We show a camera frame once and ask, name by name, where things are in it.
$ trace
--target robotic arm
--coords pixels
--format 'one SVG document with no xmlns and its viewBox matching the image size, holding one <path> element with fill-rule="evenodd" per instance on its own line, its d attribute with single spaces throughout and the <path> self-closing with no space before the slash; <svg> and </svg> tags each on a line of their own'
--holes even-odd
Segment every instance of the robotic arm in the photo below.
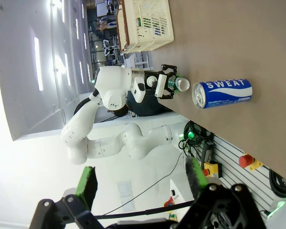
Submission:
<svg viewBox="0 0 286 229">
<path fill-rule="evenodd" d="M 87 135 L 92 130 L 95 114 L 103 102 L 110 110 L 118 110 L 126 104 L 126 93 L 131 91 L 136 102 L 142 102 L 146 90 L 155 96 L 172 98 L 174 91 L 168 88 L 168 78 L 176 74 L 176 67 L 163 65 L 163 70 L 173 67 L 171 73 L 150 72 L 142 69 L 121 68 L 119 66 L 101 67 L 96 72 L 95 91 L 61 132 L 61 139 L 68 147 L 68 157 L 73 164 L 83 164 L 87 157 L 98 158 L 117 154 L 123 146 L 131 147 L 131 158 L 142 159 L 153 148 L 168 144 L 172 133 L 168 127 L 156 128 L 143 137 L 136 124 L 129 124 L 113 139 L 90 141 Z"/>
</svg>

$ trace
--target office desk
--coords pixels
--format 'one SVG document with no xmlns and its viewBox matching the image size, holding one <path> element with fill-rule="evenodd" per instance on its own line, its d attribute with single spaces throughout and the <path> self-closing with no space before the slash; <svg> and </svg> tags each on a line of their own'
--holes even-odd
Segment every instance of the office desk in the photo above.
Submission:
<svg viewBox="0 0 286 229">
<path fill-rule="evenodd" d="M 286 0 L 170 0 L 175 41 L 153 51 L 191 82 L 160 103 L 286 177 Z M 195 82 L 248 79 L 247 103 L 198 110 Z"/>
</svg>

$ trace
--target blue can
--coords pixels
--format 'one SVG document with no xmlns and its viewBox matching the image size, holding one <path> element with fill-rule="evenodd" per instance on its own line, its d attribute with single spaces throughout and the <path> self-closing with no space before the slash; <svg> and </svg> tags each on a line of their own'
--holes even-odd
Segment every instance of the blue can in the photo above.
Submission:
<svg viewBox="0 0 286 229">
<path fill-rule="evenodd" d="M 246 79 L 195 83 L 193 102 L 198 109 L 249 101 L 252 86 Z"/>
</svg>

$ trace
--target plastic basket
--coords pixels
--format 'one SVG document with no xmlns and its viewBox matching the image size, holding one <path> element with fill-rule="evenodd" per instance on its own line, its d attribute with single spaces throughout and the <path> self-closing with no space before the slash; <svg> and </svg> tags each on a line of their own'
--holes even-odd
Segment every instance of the plastic basket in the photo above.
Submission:
<svg viewBox="0 0 286 229">
<path fill-rule="evenodd" d="M 122 53 L 152 51 L 173 42 L 168 0 L 120 0 L 117 29 Z"/>
</svg>

